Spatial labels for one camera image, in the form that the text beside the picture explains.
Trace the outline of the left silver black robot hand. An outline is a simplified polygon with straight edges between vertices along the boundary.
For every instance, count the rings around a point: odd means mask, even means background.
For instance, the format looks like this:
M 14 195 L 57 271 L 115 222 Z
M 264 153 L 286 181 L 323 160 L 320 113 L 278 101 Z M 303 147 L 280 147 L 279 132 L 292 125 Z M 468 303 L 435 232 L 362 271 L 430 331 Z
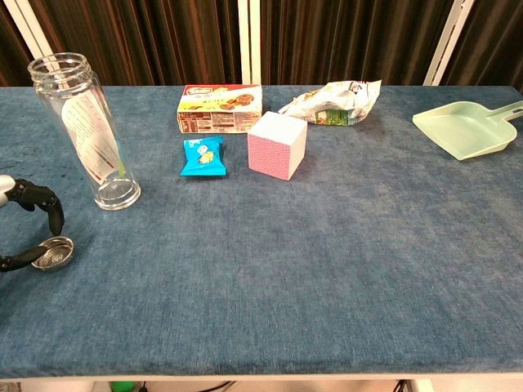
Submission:
M 14 179 L 1 175 L 1 207 L 9 202 L 18 203 L 26 211 L 33 212 L 38 206 L 48 215 L 48 225 L 54 236 L 60 236 L 65 223 L 61 202 L 56 194 L 46 186 L 35 185 L 25 179 Z M 1 256 L 1 272 L 22 269 L 47 251 L 45 246 L 32 247 L 15 256 Z

